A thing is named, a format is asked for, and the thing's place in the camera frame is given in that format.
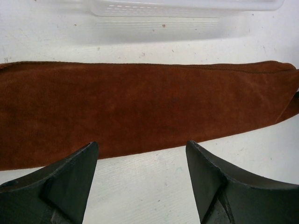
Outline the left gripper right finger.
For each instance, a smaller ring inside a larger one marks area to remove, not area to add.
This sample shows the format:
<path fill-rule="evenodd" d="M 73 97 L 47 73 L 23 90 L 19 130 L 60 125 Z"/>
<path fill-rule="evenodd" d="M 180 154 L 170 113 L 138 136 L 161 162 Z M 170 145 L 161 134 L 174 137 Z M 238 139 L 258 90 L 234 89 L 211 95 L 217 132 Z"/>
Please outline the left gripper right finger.
<path fill-rule="evenodd" d="M 299 187 L 246 171 L 194 141 L 186 157 L 202 224 L 297 224 Z"/>

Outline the brown towel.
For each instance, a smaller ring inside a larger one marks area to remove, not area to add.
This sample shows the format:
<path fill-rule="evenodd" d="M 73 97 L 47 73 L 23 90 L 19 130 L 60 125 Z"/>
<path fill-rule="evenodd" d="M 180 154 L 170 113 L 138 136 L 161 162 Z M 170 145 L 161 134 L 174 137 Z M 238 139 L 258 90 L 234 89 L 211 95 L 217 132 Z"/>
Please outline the brown towel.
<path fill-rule="evenodd" d="M 0 66 L 0 168 L 46 166 L 95 141 L 100 158 L 271 126 L 299 112 L 289 63 Z"/>

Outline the white perforated plastic basket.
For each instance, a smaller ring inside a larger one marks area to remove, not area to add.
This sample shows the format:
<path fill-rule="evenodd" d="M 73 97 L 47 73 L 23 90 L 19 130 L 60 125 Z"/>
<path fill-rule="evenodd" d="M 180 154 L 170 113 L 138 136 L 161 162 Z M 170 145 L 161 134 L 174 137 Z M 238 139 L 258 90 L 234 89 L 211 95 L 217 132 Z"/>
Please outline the white perforated plastic basket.
<path fill-rule="evenodd" d="M 283 0 L 88 0 L 91 12 L 108 17 L 207 17 L 276 11 Z"/>

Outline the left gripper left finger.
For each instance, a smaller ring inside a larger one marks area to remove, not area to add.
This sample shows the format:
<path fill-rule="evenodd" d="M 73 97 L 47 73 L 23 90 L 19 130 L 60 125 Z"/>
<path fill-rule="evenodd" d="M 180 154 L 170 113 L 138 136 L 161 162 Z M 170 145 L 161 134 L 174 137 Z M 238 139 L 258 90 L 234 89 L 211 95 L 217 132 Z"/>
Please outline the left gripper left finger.
<path fill-rule="evenodd" d="M 71 155 L 0 186 L 2 224 L 81 224 L 99 147 L 90 142 Z"/>

